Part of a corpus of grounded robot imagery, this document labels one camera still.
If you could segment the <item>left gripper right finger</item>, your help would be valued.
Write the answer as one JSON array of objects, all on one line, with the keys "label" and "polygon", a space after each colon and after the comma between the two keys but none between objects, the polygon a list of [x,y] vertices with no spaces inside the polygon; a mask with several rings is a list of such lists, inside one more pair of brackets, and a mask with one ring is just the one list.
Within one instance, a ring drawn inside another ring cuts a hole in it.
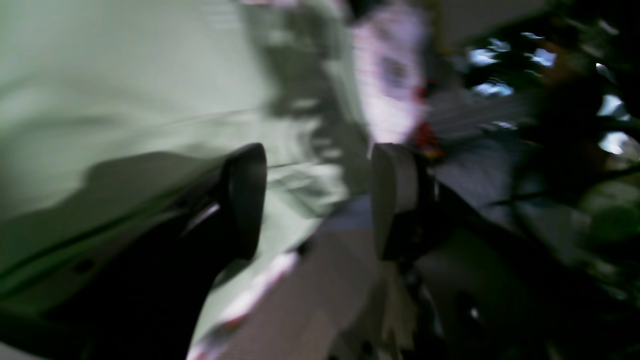
[{"label": "left gripper right finger", "polygon": [[486,221],[418,154],[372,148],[374,244],[419,309],[425,360],[637,360],[639,310]]}]

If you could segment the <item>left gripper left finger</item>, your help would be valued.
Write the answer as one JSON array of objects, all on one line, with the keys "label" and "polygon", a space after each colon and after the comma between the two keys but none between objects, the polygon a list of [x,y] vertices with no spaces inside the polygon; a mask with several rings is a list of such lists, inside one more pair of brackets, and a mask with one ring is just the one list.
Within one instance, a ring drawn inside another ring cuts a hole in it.
[{"label": "left gripper left finger", "polygon": [[249,143],[116,211],[115,199],[195,164],[146,153],[95,166],[57,207],[1,228],[1,342],[46,360],[185,360],[213,283],[258,250],[265,146]]}]

